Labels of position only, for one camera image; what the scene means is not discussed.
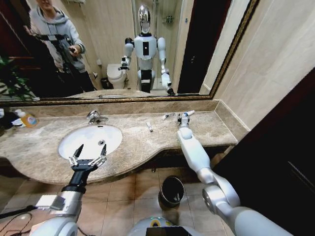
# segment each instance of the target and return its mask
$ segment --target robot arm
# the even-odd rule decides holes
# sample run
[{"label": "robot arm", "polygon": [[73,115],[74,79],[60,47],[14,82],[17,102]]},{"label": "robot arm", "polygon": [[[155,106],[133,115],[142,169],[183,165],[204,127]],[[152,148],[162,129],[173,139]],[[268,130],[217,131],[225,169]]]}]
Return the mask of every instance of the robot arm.
[{"label": "robot arm", "polygon": [[219,215],[236,236],[290,236],[291,234],[268,218],[247,207],[240,206],[240,199],[233,186],[210,169],[210,158],[201,143],[189,129],[189,116],[183,113],[177,138],[190,168],[207,186],[202,195],[207,208]]},{"label": "robot arm", "polygon": [[174,90],[171,88],[172,82],[169,78],[169,71],[167,68],[165,68],[165,63],[166,63],[166,55],[165,55],[165,39],[164,38],[159,38],[157,41],[157,50],[158,50],[158,57],[159,61],[161,62],[161,67],[162,67],[162,85],[166,89],[167,93],[174,96]]},{"label": "robot arm", "polygon": [[122,57],[122,66],[118,70],[129,70],[131,63],[131,54],[134,48],[134,41],[131,38],[125,39],[125,55]]},{"label": "robot arm", "polygon": [[82,196],[85,193],[87,179],[92,171],[95,171],[106,161],[106,144],[101,150],[100,156],[95,159],[81,159],[83,145],[81,145],[69,162],[74,173],[70,183],[63,187],[58,195],[43,195],[36,204],[39,209],[52,209],[50,214],[56,215],[42,223],[31,235],[32,236],[76,236],[78,226],[76,221],[81,212]]}]

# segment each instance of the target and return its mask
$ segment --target white sink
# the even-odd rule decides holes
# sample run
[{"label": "white sink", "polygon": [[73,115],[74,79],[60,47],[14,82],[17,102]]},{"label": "white sink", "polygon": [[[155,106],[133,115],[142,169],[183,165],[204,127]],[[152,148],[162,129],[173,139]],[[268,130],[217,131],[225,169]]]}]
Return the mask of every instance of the white sink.
[{"label": "white sink", "polygon": [[113,152],[122,142],[120,129],[109,125],[94,125],[77,129],[67,134],[58,147],[59,155],[65,159],[84,144],[79,159],[94,159],[99,157],[106,143],[106,155]]}]

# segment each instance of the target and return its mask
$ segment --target orange bottle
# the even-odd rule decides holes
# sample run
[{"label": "orange bottle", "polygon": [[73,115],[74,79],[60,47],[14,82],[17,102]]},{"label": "orange bottle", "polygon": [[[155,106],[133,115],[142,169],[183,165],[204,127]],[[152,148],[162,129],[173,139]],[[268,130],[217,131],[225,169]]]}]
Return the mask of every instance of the orange bottle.
[{"label": "orange bottle", "polygon": [[31,114],[23,112],[21,109],[15,110],[15,112],[27,128],[32,128],[38,124],[38,120]]}]

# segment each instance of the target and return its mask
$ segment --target wall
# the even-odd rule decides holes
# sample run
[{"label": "wall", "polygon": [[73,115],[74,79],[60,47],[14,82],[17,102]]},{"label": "wall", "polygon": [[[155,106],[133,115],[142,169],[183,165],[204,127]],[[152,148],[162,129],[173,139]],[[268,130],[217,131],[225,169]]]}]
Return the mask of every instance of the wall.
[{"label": "wall", "polygon": [[260,1],[215,98],[255,127],[314,67],[314,29],[315,1]]},{"label": "wall", "polygon": [[[131,0],[88,0],[81,8],[96,55],[102,61],[102,72],[106,75],[107,64],[121,63],[125,39],[134,38]],[[136,89],[137,63],[134,57],[127,73],[127,87]]]},{"label": "wall", "polygon": [[[174,75],[174,62],[176,55],[176,41],[181,16],[181,0],[159,1],[157,12],[157,38],[163,37],[166,41],[166,68],[169,69],[170,78]],[[166,16],[173,16],[173,23],[163,23]],[[161,64],[158,60],[157,77],[161,78]]]},{"label": "wall", "polygon": [[[28,0],[31,7],[36,0]],[[70,18],[86,45],[84,55],[87,70],[98,73],[99,80],[106,77],[107,64],[121,63],[124,55],[125,38],[134,37],[132,4],[130,0],[88,0],[85,4],[68,3],[67,0],[53,0],[53,4],[60,8]],[[100,59],[102,67],[96,64]],[[136,89],[136,60],[132,60],[128,72],[127,86]]]},{"label": "wall", "polygon": [[232,0],[200,94],[209,94],[250,0]]}]

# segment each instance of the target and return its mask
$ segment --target dark door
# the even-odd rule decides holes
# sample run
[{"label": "dark door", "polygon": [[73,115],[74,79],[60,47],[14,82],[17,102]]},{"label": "dark door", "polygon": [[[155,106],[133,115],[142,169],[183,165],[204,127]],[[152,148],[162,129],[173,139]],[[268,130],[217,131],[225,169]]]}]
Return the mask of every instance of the dark door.
[{"label": "dark door", "polygon": [[195,0],[178,93],[199,93],[231,0]]},{"label": "dark door", "polygon": [[315,69],[217,166],[253,208],[293,235],[314,231]]}]

